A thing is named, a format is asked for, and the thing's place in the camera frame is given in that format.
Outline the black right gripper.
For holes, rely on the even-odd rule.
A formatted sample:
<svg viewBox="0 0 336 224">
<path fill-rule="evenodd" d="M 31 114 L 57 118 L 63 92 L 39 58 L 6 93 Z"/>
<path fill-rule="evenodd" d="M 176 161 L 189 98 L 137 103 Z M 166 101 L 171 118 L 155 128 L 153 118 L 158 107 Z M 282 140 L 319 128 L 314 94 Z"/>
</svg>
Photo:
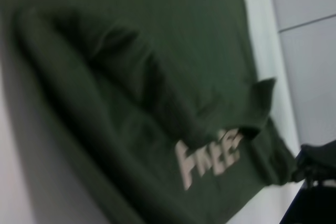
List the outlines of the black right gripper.
<svg viewBox="0 0 336 224">
<path fill-rule="evenodd" d="M 335 142 L 303 144 L 295 162 L 291 181 L 304 183 L 281 224 L 335 224 Z"/>
</svg>

